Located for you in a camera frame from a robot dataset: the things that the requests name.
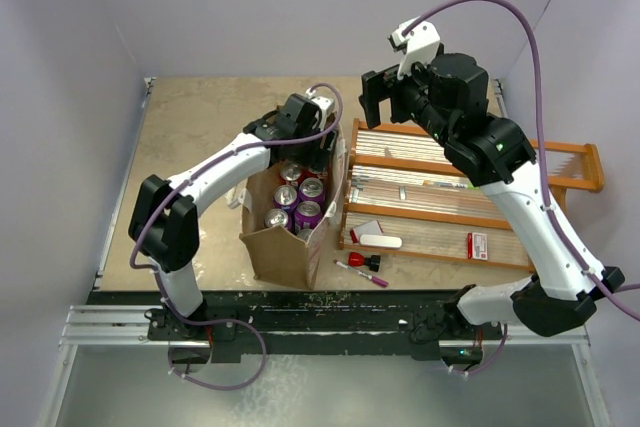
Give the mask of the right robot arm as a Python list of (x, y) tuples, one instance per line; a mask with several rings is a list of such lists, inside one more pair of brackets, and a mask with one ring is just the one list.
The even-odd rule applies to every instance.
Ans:
[(461, 53), (439, 53), (403, 74), (396, 66), (362, 75), (369, 128), (380, 125), (380, 104), (394, 123), (412, 121), (445, 158), (499, 209), (525, 247), (535, 273), (493, 287), (470, 285), (445, 306), (446, 330), (467, 338), (481, 324), (518, 323), (551, 337), (583, 326), (605, 294), (625, 277), (582, 243), (541, 176), (542, 147), (513, 121), (488, 111), (488, 73)]

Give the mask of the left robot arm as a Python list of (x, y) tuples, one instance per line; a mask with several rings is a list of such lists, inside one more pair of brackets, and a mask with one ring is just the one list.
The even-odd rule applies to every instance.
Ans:
[(339, 94), (328, 99), (314, 88), (292, 94), (196, 166), (168, 179), (151, 175), (142, 182), (128, 227), (134, 242), (129, 264), (139, 270), (138, 255), (148, 258), (145, 267), (173, 313), (171, 328), (182, 338), (198, 337), (211, 323), (193, 269), (200, 216), (231, 188), (278, 162), (312, 164), (323, 141), (336, 138), (343, 111)]

